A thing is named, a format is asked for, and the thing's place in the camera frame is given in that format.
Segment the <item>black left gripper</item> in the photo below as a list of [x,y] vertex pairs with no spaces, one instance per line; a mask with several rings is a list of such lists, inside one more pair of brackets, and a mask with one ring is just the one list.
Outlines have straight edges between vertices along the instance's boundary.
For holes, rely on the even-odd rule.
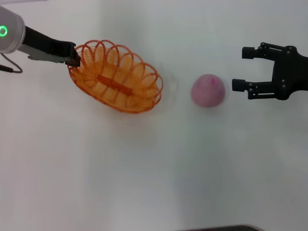
[[56,40],[26,27],[22,52],[26,53],[31,60],[65,63],[71,67],[80,67],[81,59],[75,46],[72,42]]

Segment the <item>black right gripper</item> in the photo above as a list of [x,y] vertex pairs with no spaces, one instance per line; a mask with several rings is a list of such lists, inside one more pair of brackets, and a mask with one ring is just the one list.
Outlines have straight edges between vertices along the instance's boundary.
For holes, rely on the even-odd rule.
[[283,47],[262,42],[256,49],[243,47],[242,58],[274,61],[272,81],[232,80],[232,90],[247,91],[249,100],[278,99],[285,101],[296,91],[308,90],[308,58],[301,55],[295,46]]

